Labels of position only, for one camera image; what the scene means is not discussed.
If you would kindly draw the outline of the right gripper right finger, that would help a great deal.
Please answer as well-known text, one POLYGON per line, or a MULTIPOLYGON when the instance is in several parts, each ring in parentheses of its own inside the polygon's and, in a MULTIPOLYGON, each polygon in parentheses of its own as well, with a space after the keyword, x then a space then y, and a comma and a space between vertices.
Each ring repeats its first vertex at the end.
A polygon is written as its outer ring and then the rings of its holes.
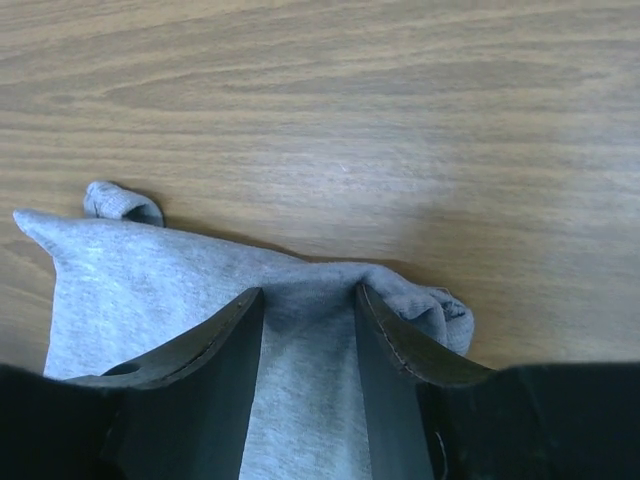
POLYGON ((373 477, 468 478, 446 394, 491 369, 401 319, 364 284, 356 288, 355 327, 373 477))

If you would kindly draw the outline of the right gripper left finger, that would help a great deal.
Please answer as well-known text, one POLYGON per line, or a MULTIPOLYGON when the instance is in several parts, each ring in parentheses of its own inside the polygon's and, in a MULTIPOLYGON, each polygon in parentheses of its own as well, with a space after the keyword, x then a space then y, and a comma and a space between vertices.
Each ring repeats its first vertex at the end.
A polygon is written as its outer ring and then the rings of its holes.
POLYGON ((100 376, 71 379, 118 402, 101 457, 128 479, 236 479, 255 396, 264 294, 100 376))

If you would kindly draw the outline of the grey tank top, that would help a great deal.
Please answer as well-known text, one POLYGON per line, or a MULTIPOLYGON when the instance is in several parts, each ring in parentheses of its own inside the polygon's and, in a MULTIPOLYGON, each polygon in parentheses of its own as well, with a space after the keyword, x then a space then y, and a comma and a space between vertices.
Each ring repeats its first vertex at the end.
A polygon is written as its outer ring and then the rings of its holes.
POLYGON ((257 393, 244 479, 367 479, 371 462, 357 365, 353 293, 371 286, 404 320, 458 354, 474 319, 459 300, 383 266, 309 263, 166 228, 147 197, 92 183, 83 218, 32 210, 17 226, 56 270, 44 372, 97 375, 264 291, 257 393))

